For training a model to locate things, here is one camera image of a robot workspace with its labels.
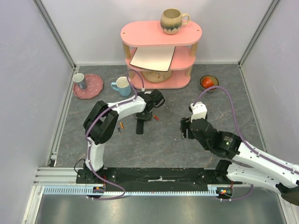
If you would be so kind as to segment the black remote control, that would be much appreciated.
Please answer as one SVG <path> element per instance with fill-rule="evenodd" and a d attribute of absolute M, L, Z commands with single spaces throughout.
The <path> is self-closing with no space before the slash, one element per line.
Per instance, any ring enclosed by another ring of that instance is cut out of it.
<path fill-rule="evenodd" d="M 138 135 L 143 134 L 143 130 L 144 130 L 144 121 L 143 120 L 137 120 L 136 134 L 138 134 Z"/>

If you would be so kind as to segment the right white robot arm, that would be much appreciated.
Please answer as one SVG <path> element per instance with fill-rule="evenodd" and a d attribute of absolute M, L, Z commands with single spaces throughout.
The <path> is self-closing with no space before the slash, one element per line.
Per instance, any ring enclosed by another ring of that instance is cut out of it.
<path fill-rule="evenodd" d="M 242 182 L 270 189 L 299 204 L 299 166 L 270 155 L 230 132 L 217 131 L 203 118 L 180 120 L 183 138 L 196 139 L 221 158 L 214 171 L 218 183 Z"/>

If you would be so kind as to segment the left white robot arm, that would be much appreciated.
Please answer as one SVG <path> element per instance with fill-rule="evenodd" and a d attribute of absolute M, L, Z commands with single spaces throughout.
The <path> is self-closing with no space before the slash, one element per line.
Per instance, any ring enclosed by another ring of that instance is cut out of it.
<path fill-rule="evenodd" d="M 135 115 L 136 134 L 141 135 L 144 132 L 144 122 L 152 118 L 153 108 L 161 107 L 164 102 L 164 96 L 159 90 L 142 91 L 116 103 L 98 101 L 83 124 L 88 142 L 87 159 L 83 169 L 77 172 L 76 183 L 99 183 L 102 180 L 105 145 L 111 139 L 120 119 Z"/>

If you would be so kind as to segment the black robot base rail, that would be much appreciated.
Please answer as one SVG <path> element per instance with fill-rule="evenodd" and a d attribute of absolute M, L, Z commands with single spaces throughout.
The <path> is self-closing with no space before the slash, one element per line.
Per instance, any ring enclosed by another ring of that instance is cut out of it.
<path fill-rule="evenodd" d="M 104 168 L 98 175 L 120 185 L 126 192 L 207 190 L 209 184 L 231 184 L 214 169 L 204 168 Z"/>

